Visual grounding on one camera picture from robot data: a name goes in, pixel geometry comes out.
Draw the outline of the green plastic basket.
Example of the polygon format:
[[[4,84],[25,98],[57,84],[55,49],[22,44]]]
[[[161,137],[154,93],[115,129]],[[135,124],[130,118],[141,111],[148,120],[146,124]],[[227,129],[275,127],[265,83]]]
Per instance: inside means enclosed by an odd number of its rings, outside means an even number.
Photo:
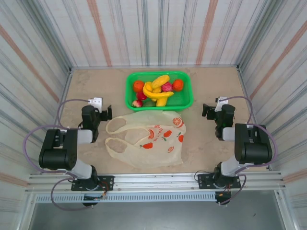
[[[180,92],[175,92],[166,102],[164,107],[133,107],[132,102],[137,99],[136,92],[133,90],[133,84],[135,81],[153,81],[157,77],[162,75],[168,75],[170,77],[170,82],[173,83],[177,79],[181,79],[184,82],[183,90]],[[126,78],[126,91],[125,91],[125,104],[126,106],[135,112],[143,110],[163,110],[163,111],[183,111],[189,108],[193,104],[193,91],[190,77],[187,73],[179,70],[166,70],[166,71],[143,71],[134,72],[127,76]]]

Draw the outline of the fake orange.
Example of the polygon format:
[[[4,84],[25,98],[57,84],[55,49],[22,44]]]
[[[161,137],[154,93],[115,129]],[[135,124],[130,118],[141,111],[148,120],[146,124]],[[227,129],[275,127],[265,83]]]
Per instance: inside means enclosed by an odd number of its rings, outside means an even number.
[[[184,89],[184,81],[182,79],[176,79],[174,80],[172,87],[173,91],[180,92]]]
[[[144,87],[144,82],[141,80],[136,80],[133,84],[133,90],[134,92],[138,93],[138,92],[142,92]]]

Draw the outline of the fake yellow mango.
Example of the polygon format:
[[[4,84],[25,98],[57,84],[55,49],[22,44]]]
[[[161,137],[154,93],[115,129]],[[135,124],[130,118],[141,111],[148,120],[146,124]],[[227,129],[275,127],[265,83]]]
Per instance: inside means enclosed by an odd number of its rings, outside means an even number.
[[[166,84],[169,80],[170,80],[170,77],[168,75],[159,76],[152,82],[152,88],[156,89],[158,87],[161,87],[164,84]]]

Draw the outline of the translucent fruit print plastic bag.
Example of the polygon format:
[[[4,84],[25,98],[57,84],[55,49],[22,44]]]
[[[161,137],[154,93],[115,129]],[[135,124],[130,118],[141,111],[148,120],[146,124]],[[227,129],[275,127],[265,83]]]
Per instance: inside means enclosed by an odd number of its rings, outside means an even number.
[[[186,126],[173,111],[145,110],[113,118],[106,125],[109,155],[138,169],[182,163]]]

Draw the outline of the fake yellow banana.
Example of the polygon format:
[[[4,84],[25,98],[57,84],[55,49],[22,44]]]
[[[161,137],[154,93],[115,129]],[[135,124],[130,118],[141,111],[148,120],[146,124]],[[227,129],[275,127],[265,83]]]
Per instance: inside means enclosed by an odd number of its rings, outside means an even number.
[[[148,86],[151,86],[150,82],[146,82],[144,84],[144,87],[143,87],[142,91],[143,91],[144,95],[149,97],[149,98],[162,99],[162,98],[168,98],[168,97],[170,97],[170,96],[172,96],[174,94],[173,92],[153,93],[153,92],[150,92],[147,89]]]

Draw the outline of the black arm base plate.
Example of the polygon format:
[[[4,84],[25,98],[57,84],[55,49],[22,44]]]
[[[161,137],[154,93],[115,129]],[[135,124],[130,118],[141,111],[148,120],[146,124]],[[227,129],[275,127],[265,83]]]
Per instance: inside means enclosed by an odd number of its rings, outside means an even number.
[[[229,177],[223,175],[198,174],[199,189],[233,189],[240,188],[241,182],[239,177]]]
[[[71,185],[72,191],[112,191],[114,185],[114,176],[110,175],[99,175],[97,183],[95,184],[92,179],[74,181]]]

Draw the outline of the aluminium mounting rail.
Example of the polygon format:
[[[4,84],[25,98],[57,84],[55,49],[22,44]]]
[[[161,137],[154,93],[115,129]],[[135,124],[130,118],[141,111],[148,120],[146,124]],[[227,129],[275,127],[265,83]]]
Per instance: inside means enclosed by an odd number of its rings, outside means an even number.
[[[281,173],[276,171],[247,171],[240,176],[240,185],[244,190],[283,190],[285,183]],[[31,175],[25,189],[27,193],[47,193],[53,185],[67,175],[43,174]],[[114,174],[108,186],[113,192],[177,192],[198,190],[199,183],[194,173],[149,173],[149,174]]]

